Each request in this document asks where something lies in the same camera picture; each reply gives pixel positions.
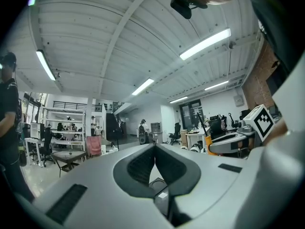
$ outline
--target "white ceiling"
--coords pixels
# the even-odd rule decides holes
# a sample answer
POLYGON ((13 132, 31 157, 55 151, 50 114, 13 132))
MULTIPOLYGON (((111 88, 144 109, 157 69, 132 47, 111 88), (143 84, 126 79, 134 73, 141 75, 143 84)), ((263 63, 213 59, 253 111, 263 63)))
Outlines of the white ceiling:
POLYGON ((242 85, 263 39, 249 0, 195 9, 190 20, 170 0, 36 0, 16 20, 2 51, 17 56, 22 91, 77 95, 137 103, 196 97, 227 79, 226 90, 242 85), (186 49, 224 28, 232 36, 186 61, 186 49), (230 50, 229 42, 236 43, 230 50), (43 49, 50 80, 35 51, 43 49), (137 97, 147 78, 155 83, 137 97))

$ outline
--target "person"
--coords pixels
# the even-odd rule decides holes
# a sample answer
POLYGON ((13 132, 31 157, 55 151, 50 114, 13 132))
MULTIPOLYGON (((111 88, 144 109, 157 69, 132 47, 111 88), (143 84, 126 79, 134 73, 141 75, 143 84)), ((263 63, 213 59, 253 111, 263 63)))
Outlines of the person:
POLYGON ((16 56, 9 52, 1 60, 0 84, 0 164, 10 188, 32 202, 34 199, 22 175, 19 163, 18 135, 18 89, 13 72, 16 70, 16 56))
POLYGON ((142 120, 141 123, 139 124, 139 130, 140 130, 140 126, 143 126, 144 128, 144 133, 145 133, 145 143, 148 144, 149 140, 148 140, 148 126, 146 124, 146 120, 142 120))
MULTIPOLYGON (((179 0, 189 7, 207 8, 208 5, 225 4, 231 0, 179 0)), ((303 0, 250 0, 260 23, 263 36, 270 44, 275 56, 280 61, 286 76, 292 72, 304 51, 304 34, 299 33, 296 21, 298 8, 303 8, 303 0)), ((284 135, 287 126, 284 120, 279 121, 264 145, 273 138, 284 135)))

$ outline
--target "table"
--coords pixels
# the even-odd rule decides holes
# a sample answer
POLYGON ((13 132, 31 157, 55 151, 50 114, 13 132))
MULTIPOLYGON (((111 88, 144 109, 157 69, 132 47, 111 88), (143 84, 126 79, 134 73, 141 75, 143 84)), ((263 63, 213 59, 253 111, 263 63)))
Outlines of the table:
POLYGON ((39 152, 39 144, 41 145, 44 142, 41 141, 41 140, 35 139, 35 138, 31 138, 31 137, 27 137, 24 140, 25 140, 25 148, 27 150, 27 162, 28 162, 28 164, 30 166, 32 165, 32 163, 30 161, 30 152, 29 152, 29 145, 28 145, 28 143, 34 143, 34 144, 36 144, 36 150, 37 150, 37 156, 38 156, 38 161, 39 161, 39 164, 40 164, 40 168, 42 168, 43 164, 41 162, 41 157, 40 157, 40 152, 39 152))
POLYGON ((51 154, 51 157, 54 160, 59 160, 63 163, 68 164, 69 169, 72 169, 71 163, 73 161, 78 160, 80 158, 86 157, 87 152, 85 151, 73 151, 73 150, 66 150, 66 151, 59 151, 51 154))
MULTIPOLYGON (((210 134, 210 127, 207 127, 205 130, 206 130, 207 134, 209 135, 210 134)), ((185 134, 186 137, 187 137, 187 145, 188 145, 189 150, 192 148, 191 137, 197 137, 197 140, 199 141, 199 136, 202 136, 202 143, 203 143, 203 145, 205 145, 205 139, 204 139, 205 133, 204 133, 203 128, 200 128, 196 131, 198 131, 199 133, 185 134)))

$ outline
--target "laboratory room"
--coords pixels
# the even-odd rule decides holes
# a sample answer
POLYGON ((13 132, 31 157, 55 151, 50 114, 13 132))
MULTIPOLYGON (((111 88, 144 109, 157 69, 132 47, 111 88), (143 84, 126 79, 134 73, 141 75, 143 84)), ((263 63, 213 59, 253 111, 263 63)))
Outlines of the laboratory room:
POLYGON ((299 227, 301 1, 3 1, 1 215, 44 229, 299 227))

